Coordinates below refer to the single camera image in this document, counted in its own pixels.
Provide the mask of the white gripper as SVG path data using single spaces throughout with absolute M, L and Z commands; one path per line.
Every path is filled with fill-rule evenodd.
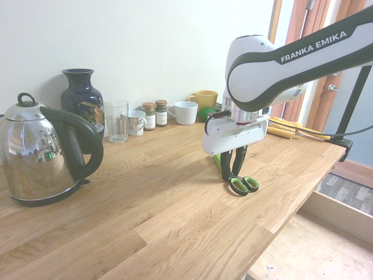
M 210 154 L 220 154 L 223 180 L 231 177 L 231 157 L 235 150 L 232 173 L 239 175 L 247 153 L 247 145 L 261 141 L 268 128 L 267 116 L 261 116 L 249 125 L 237 125 L 230 118 L 212 119 L 207 124 L 207 133 L 203 134 L 202 149 Z

